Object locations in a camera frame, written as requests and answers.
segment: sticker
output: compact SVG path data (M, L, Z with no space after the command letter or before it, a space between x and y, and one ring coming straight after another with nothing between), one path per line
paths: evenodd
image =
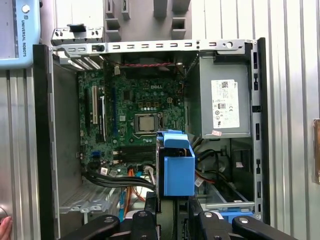
M117 174L118 174L118 172L115 171L115 170L111 170L110 173L109 173L109 175L110 175L111 177L115 177Z
M243 168L244 165L242 164L242 162L237 161L237 162L235 163L235 167L236 167L236 168Z
M197 177L194 182L194 185L196 185L197 187L200 187L203 182L204 182L204 179Z
M100 174L107 176L107 173L108 173L108 168L102 167L100 170Z
M213 130L211 134L220 137L222 135L222 132Z
M114 66L114 75L120 75L120 67L119 66Z
M213 128L239 128L238 83L233 79L212 80L211 96Z

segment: power supply label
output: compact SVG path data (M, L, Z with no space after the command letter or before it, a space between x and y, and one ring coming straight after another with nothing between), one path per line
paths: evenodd
M211 96L213 128L239 128L238 83L233 79L212 80Z

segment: metal wall panel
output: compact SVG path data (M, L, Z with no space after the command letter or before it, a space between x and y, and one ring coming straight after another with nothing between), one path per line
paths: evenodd
M34 80L31 69L0 71L0 208L13 240L39 240Z
M319 239L313 147L320 109L319 0L196 3L193 29L205 29L193 31L192 38L266 38L271 224L300 240Z

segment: cpu socket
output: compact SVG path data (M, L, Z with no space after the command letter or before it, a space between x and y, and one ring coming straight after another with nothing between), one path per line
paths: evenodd
M155 134L159 128L157 113L136 114L134 130L136 134Z

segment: motherboard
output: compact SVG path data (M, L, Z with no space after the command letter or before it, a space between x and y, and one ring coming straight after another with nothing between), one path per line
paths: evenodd
M112 175L154 165L156 132L185 129L184 82L176 74L106 67L80 72L78 84L84 165L98 162Z

